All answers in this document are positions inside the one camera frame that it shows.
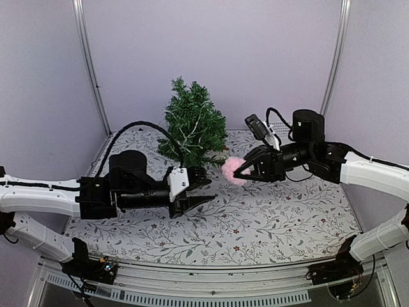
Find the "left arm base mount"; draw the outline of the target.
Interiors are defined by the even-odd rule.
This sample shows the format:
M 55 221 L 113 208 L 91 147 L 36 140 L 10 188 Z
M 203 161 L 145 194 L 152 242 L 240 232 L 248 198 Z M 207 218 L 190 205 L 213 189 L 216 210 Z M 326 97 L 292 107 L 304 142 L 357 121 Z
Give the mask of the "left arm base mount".
M 67 275 L 108 285 L 114 283 L 118 271 L 118 263 L 108 257 L 99 260 L 73 258 L 61 263 L 61 266 L 62 271 Z

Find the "pink pompom ornament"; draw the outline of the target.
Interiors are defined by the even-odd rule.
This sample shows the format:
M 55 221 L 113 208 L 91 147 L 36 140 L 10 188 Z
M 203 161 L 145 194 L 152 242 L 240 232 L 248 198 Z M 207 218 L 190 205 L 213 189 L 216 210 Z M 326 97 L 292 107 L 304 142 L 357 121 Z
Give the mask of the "pink pompom ornament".
M 221 167 L 224 178 L 235 185 L 243 186 L 247 183 L 246 179 L 235 178 L 234 172 L 245 163 L 245 159 L 239 157 L 229 157 Z

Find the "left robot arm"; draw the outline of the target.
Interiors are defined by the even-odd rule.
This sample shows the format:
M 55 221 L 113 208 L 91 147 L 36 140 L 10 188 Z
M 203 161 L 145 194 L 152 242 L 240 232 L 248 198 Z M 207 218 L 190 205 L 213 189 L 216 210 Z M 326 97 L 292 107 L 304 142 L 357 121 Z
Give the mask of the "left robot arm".
M 113 145 L 128 129 L 147 126 L 161 132 L 176 150 L 177 166 L 168 167 L 163 179 L 147 173 L 147 157 L 136 150 L 111 154 Z M 146 121 L 124 126 L 112 139 L 92 177 L 62 182 L 24 180 L 1 171 L 1 235 L 5 239 L 25 239 L 34 249 L 41 249 L 63 267 L 70 266 L 82 278 L 109 270 L 105 260 L 91 260 L 87 244 L 74 238 L 67 241 L 32 219 L 28 212 L 55 213 L 85 220 L 110 219 L 118 212 L 165 207 L 169 217 L 184 213 L 215 199 L 211 196 L 188 196 L 187 191 L 209 181 L 203 168 L 186 168 L 176 140 L 162 127 Z

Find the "small green christmas tree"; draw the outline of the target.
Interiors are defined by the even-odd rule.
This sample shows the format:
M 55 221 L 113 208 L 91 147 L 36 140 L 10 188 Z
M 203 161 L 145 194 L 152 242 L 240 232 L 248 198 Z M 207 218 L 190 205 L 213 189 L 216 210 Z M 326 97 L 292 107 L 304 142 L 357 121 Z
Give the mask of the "small green christmas tree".
M 226 117 L 215 108 L 210 92 L 179 76 L 171 80 L 170 101 L 164 110 L 167 132 L 178 144 L 183 165 L 219 167 L 225 158 L 216 154 L 226 147 Z

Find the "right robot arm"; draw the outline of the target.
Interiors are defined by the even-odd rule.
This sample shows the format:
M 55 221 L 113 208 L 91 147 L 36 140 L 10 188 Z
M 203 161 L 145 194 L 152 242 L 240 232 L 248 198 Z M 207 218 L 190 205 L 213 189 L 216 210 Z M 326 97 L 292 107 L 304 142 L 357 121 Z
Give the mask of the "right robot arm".
M 236 179 L 283 181 L 289 171 L 307 166 L 312 175 L 335 184 L 353 184 L 408 200 L 408 167 L 366 156 L 351 146 L 325 139 L 323 115 L 310 109 L 293 112 L 288 138 L 282 145 L 268 120 L 255 114 L 245 119 L 262 145 L 251 150 L 234 170 Z M 331 263 L 330 273 L 345 278 L 355 264 L 408 240 L 408 209 L 368 232 L 346 239 Z

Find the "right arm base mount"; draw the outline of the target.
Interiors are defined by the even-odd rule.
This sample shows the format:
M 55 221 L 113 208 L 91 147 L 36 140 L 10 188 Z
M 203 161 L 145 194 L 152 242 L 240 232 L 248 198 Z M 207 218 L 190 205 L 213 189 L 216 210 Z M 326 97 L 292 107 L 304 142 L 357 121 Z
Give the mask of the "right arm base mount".
M 362 281 L 363 272 L 359 262 L 333 260 L 310 265 L 305 278 L 313 285 L 330 283 L 330 295 L 338 300 L 346 300 L 353 296 Z

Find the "white plastic basket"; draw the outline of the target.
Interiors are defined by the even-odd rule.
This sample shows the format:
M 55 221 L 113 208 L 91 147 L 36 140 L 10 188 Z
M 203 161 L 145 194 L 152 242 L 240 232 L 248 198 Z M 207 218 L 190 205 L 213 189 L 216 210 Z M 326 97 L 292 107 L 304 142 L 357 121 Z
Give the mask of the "white plastic basket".
M 282 122 L 267 124 L 266 120 L 263 120 L 262 123 L 268 130 L 265 140 L 272 148 L 279 151 L 284 145 L 289 143 L 289 140 L 287 139 L 289 127 L 286 124 Z M 306 165 L 291 168 L 289 171 L 284 171 L 283 173 L 283 180 L 288 180 L 294 183 L 304 182 L 312 177 L 313 175 L 307 172 Z

